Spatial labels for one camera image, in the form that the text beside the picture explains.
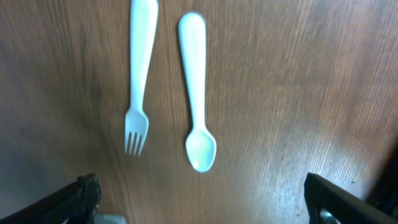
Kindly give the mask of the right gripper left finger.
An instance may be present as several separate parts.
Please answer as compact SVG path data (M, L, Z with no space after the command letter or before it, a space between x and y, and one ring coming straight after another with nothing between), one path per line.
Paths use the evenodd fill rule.
M1 219L1 223L93 223L101 200L96 174L76 181Z

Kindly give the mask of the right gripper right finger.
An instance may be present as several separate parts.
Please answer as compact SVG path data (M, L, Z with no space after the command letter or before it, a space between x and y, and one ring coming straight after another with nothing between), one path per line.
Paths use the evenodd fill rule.
M304 197L310 224L319 223L397 223L397 220L323 177L308 173Z

